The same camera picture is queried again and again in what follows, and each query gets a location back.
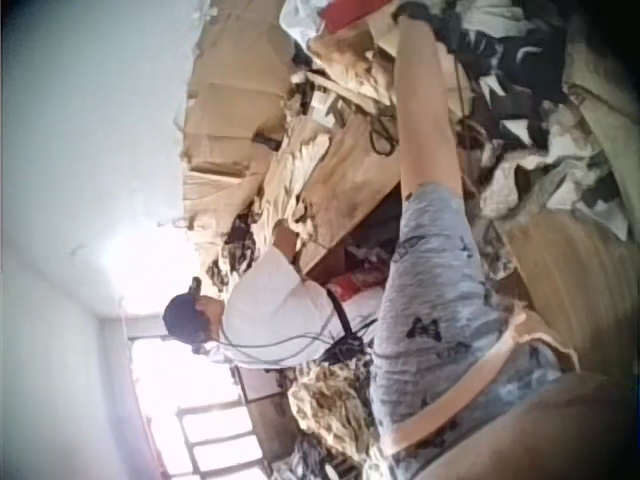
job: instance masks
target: patterned shorts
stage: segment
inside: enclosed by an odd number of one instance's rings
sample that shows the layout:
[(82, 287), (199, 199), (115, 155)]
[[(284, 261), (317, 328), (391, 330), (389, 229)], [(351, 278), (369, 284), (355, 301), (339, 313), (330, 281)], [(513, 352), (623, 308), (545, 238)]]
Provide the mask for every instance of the patterned shorts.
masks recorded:
[[(462, 200), (441, 185), (422, 187), (404, 206), (374, 342), (371, 400), (381, 434), (434, 402), (497, 341), (508, 315), (491, 293)], [(558, 376), (546, 347), (520, 347), (457, 418), (390, 459), (392, 477), (415, 477)]]

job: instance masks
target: baseball cap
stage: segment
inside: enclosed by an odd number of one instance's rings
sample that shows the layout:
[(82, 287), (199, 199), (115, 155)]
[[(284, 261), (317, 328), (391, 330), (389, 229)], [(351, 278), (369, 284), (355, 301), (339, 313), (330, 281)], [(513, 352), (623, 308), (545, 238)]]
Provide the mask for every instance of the baseball cap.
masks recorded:
[(192, 346), (209, 341), (209, 319), (196, 309), (201, 287), (202, 280), (193, 277), (187, 293), (173, 297), (162, 315), (169, 335)]

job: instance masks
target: white t-shirt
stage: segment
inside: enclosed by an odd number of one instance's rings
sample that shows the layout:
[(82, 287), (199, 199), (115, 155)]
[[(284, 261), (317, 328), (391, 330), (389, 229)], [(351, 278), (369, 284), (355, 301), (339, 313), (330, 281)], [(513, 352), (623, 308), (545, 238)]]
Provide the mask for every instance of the white t-shirt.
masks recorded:
[[(373, 338), (383, 289), (353, 296), (343, 308), (353, 330)], [(225, 355), (248, 368), (283, 368), (318, 358), (344, 335), (326, 290), (303, 281), (285, 256), (271, 247), (232, 290), (222, 317)]]

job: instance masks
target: white plastic bag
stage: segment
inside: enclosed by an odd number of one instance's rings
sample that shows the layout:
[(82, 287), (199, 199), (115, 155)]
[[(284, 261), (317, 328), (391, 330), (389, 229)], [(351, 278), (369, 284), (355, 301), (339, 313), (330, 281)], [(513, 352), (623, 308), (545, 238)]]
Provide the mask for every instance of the white plastic bag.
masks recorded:
[(280, 12), (280, 26), (307, 51), (309, 40), (324, 27), (318, 12), (329, 3), (331, 0), (286, 0)]

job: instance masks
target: window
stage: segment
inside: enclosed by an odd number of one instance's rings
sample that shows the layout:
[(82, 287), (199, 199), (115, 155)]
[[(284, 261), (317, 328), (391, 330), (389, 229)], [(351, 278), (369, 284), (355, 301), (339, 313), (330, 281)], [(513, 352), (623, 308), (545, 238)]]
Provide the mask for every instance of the window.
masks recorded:
[(165, 338), (135, 340), (131, 357), (140, 409), (170, 478), (267, 478), (229, 365)]

